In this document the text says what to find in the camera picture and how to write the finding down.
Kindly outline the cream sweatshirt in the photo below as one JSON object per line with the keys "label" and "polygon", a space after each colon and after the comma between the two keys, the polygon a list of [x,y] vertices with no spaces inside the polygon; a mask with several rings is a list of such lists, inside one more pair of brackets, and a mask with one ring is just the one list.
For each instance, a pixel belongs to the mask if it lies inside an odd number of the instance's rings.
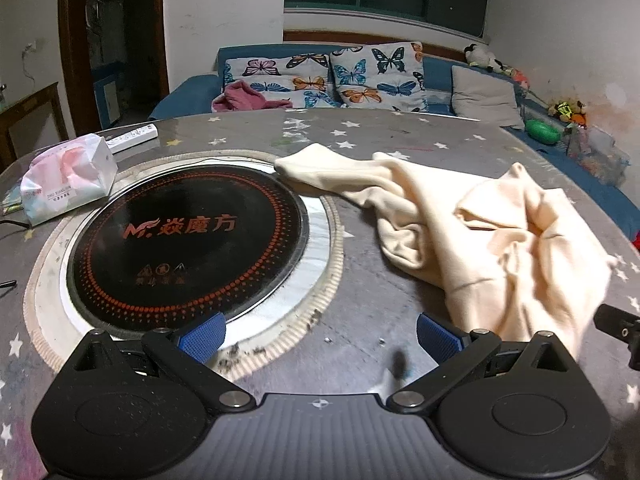
{"label": "cream sweatshirt", "polygon": [[485,178],[312,144],[274,168],[373,209],[382,253],[441,288],[455,326],[515,341],[550,330],[578,356],[615,260],[564,191],[542,188],[523,165]]}

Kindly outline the grey star tablecloth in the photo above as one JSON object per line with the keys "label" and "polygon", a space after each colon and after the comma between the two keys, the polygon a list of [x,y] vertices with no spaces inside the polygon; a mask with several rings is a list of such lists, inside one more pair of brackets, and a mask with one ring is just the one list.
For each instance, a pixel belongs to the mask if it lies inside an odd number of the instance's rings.
{"label": "grey star tablecloth", "polygon": [[[496,178],[523,165],[544,188],[560,188],[616,259],[609,304],[639,309],[639,256],[613,220],[561,170],[518,136],[474,120],[384,110],[265,110],[163,120],[158,137],[117,156],[122,183],[178,162],[223,162],[233,156],[270,159],[318,142],[338,154],[367,159],[376,152],[410,162]],[[416,342],[422,310],[442,312],[444,296],[395,268],[378,247],[371,211],[338,197],[303,197],[309,235],[302,258],[282,288],[258,311],[271,333],[232,336],[214,363],[254,394],[383,391],[393,385],[394,354],[407,372],[429,370]],[[88,211],[23,228],[11,214],[1,229],[1,474],[40,479],[30,436],[32,413],[58,363],[87,330],[61,288],[70,250]]]}

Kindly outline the black round induction cooktop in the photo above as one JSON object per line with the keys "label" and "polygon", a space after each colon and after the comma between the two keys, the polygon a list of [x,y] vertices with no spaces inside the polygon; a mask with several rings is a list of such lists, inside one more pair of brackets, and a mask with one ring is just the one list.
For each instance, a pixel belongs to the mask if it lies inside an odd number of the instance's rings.
{"label": "black round induction cooktop", "polygon": [[117,337],[254,309],[291,274],[309,226],[268,172],[208,164],[128,186],[80,229],[66,286],[80,315]]}

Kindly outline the clear plastic storage box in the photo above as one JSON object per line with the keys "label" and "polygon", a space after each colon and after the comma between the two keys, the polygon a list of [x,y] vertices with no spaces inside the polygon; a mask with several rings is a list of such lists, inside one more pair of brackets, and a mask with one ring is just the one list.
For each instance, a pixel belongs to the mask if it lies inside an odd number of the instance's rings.
{"label": "clear plastic storage box", "polygon": [[630,166],[629,156],[597,126],[571,125],[566,154],[604,185],[620,186]]}

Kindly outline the green ball toy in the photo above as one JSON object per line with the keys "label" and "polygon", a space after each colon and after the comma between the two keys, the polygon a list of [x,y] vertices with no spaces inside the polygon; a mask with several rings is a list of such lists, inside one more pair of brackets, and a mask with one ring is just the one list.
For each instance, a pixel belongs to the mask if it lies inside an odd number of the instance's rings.
{"label": "green ball toy", "polygon": [[527,119],[525,130],[533,140],[544,145],[558,144],[562,138],[561,131],[538,119]]}

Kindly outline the pink white tissue pack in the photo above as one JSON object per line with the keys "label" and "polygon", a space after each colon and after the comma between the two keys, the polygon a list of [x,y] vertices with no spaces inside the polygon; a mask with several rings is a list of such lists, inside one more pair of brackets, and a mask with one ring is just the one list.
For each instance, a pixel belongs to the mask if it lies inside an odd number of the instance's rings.
{"label": "pink white tissue pack", "polygon": [[117,174],[102,136],[90,133],[49,148],[29,164],[21,200],[32,226],[106,197]]}

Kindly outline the yellow orange toy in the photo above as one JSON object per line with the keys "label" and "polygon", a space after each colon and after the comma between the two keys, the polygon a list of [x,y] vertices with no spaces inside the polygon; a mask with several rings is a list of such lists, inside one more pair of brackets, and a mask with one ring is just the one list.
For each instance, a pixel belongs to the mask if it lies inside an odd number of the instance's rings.
{"label": "yellow orange toy", "polygon": [[588,126],[587,107],[579,100],[552,103],[548,107],[548,115],[563,124],[575,124],[584,128]]}

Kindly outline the white power strip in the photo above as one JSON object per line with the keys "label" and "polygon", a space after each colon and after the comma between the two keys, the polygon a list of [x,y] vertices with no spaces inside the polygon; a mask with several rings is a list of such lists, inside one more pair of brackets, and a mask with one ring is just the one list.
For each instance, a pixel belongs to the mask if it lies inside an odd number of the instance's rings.
{"label": "white power strip", "polygon": [[157,137],[156,125],[149,124],[115,136],[113,139],[107,140],[106,145],[113,154],[118,154],[145,142],[153,141]]}

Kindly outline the pink garment on sofa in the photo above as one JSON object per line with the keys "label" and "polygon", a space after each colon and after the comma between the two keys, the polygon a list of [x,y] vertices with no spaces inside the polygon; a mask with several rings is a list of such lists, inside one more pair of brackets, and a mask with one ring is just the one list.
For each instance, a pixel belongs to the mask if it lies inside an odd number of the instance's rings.
{"label": "pink garment on sofa", "polygon": [[289,100],[267,100],[262,92],[254,90],[244,80],[228,84],[220,96],[212,101],[214,113],[245,112],[246,110],[276,110],[292,108]]}

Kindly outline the dark wooden side table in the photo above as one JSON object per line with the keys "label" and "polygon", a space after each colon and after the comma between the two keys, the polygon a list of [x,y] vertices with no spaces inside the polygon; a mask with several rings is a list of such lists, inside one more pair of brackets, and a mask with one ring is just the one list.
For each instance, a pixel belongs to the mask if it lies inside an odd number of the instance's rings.
{"label": "dark wooden side table", "polygon": [[2,110],[1,170],[23,155],[69,138],[54,82]]}

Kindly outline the right butterfly pillow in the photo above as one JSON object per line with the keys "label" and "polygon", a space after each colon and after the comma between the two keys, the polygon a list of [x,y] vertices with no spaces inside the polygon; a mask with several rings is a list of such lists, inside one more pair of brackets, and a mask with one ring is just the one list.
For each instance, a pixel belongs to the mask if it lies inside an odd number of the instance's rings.
{"label": "right butterfly pillow", "polygon": [[347,47],[330,54],[337,95],[347,107],[426,112],[422,44]]}

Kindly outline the butterfly pillow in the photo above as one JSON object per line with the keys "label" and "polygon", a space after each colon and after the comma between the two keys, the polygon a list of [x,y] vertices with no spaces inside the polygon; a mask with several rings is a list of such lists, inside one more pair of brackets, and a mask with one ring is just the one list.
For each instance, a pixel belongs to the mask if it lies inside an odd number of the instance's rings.
{"label": "butterfly pillow", "polygon": [[337,95],[347,107],[426,112],[422,44],[347,47],[330,54]]}
{"label": "butterfly pillow", "polygon": [[329,55],[294,54],[287,58],[230,58],[222,66],[224,84],[242,80],[269,101],[285,100],[294,108],[342,106],[335,99]]}

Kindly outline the left butterfly pillow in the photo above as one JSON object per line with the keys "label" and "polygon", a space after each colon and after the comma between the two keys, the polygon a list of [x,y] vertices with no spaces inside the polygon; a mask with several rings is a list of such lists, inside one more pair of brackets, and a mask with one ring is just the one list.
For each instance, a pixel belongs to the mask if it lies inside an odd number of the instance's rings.
{"label": "left butterfly pillow", "polygon": [[285,100],[294,108],[342,106],[335,99],[329,55],[294,54],[287,58],[230,58],[222,66],[224,84],[242,80],[269,101]]}

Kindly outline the black white plush toy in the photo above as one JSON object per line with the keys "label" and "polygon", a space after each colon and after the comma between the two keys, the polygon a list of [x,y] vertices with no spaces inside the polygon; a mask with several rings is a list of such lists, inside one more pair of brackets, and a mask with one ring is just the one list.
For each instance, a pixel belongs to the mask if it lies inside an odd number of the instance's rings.
{"label": "black white plush toy", "polygon": [[470,44],[463,53],[469,66],[482,68],[488,73],[504,73],[504,65],[484,44]]}

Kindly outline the dark wooden door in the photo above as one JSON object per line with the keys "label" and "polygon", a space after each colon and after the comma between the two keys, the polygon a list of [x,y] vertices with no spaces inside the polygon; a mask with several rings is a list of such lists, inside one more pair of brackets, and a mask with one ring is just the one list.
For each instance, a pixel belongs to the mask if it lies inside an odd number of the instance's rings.
{"label": "dark wooden door", "polygon": [[141,122],[168,95],[164,0],[58,0],[58,36],[78,136]]}

